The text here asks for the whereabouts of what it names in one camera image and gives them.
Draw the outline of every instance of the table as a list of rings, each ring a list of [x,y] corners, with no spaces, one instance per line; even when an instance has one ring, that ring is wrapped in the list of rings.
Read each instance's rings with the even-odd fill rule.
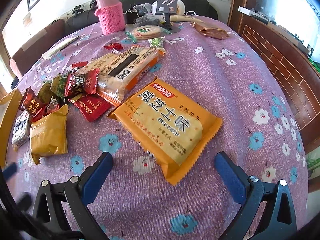
[[[216,153],[225,151],[248,175],[267,182],[288,182],[301,228],[308,194],[306,159],[282,90],[238,34],[219,21],[201,19],[226,29],[230,37],[223,41],[203,37],[190,23],[177,24],[181,31],[165,37],[165,56],[129,93],[136,93],[157,75],[223,119],[221,130],[177,186],[164,179],[160,166],[117,121],[104,114],[87,122],[69,104],[68,154],[42,158],[41,165],[35,165],[28,143],[17,153],[8,146],[7,163],[16,161],[20,166],[9,183],[12,194],[18,197],[26,191],[35,197],[42,180],[65,182],[108,151],[114,158],[113,169],[88,208],[111,239],[218,239],[239,208],[213,165]],[[74,62],[103,56],[108,52],[105,44],[132,46],[124,32],[102,35],[99,23],[67,37],[75,35],[81,37],[30,69],[18,84],[22,93],[30,85],[37,93],[44,80],[65,73]],[[147,41],[141,44],[148,46]],[[77,230],[65,208],[71,228]],[[252,236],[257,223],[255,219],[248,235]]]

